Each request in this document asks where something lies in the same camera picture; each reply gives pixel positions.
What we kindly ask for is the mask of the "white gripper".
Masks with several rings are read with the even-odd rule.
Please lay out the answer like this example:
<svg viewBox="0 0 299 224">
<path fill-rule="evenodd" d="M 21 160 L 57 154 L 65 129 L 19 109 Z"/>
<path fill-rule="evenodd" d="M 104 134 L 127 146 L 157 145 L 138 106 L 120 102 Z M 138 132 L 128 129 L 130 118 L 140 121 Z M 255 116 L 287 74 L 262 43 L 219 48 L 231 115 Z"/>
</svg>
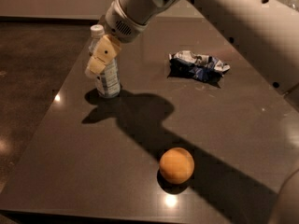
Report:
<svg viewBox="0 0 299 224">
<path fill-rule="evenodd" d="M 120 53 L 121 42 L 134 41 L 146 28 L 147 25 L 131 20 L 122 10 L 119 0 L 115 0 L 105 16 L 105 29 L 111 35 L 104 35 L 97 42 L 87 63 L 85 75 L 88 78 L 99 76 Z"/>
</svg>

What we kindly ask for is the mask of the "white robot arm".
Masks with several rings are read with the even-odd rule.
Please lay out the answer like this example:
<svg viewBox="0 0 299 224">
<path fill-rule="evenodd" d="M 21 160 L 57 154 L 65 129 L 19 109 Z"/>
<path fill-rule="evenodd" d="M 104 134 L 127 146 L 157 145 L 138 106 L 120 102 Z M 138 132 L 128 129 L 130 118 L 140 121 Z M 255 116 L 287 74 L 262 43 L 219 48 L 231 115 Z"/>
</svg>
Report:
<svg viewBox="0 0 299 224">
<path fill-rule="evenodd" d="M 293 107 L 299 108 L 299 13 L 277 0 L 186 0 L 229 41 L 263 78 Z M 105 16 L 105 27 L 122 43 L 137 38 L 150 20 L 177 0 L 115 0 Z M 251 188 L 246 175 L 187 141 L 163 132 L 161 126 L 140 127 L 131 113 L 119 120 L 137 143 L 162 157 L 168 151 L 190 151 L 194 185 L 227 217 L 243 221 L 235 185 Z"/>
</svg>

